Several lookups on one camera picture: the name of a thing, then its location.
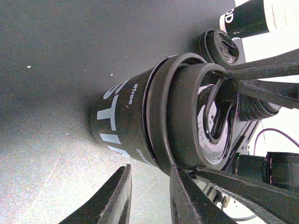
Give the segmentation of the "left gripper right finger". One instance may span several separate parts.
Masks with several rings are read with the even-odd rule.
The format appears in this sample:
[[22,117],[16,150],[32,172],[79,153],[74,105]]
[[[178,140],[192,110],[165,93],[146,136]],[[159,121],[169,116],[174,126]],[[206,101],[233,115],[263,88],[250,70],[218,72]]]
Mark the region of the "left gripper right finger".
[[178,165],[170,170],[171,218],[174,224],[235,224]]

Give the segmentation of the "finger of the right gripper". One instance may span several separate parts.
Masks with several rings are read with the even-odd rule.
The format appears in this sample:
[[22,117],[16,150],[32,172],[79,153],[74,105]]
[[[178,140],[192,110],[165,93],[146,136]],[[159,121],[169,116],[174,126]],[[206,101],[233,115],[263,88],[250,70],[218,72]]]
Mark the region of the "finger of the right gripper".
[[227,68],[240,93],[289,109],[299,108],[299,84],[264,81],[299,74],[299,50]]

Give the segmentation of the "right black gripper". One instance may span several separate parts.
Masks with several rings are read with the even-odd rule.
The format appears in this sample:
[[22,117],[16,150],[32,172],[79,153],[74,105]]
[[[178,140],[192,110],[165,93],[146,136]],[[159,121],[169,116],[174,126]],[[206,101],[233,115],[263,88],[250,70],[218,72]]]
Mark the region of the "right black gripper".
[[232,173],[198,167],[195,175],[245,205],[267,224],[299,222],[299,155],[268,152],[265,157],[238,153]]

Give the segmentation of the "black paper coffee cup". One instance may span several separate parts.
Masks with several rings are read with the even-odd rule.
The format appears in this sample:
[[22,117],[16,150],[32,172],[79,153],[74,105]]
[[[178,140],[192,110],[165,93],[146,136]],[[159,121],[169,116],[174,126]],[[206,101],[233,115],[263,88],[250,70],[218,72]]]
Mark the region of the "black paper coffee cup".
[[157,167],[146,129],[146,99],[155,69],[150,69],[101,94],[90,110],[90,126],[103,146]]

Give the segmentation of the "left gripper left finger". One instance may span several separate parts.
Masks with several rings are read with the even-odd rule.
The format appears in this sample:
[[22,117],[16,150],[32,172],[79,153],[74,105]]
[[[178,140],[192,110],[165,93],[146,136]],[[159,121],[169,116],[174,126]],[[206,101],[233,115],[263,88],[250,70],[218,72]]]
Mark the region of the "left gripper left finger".
[[119,167],[105,184],[62,224],[128,224],[132,198],[131,166]]

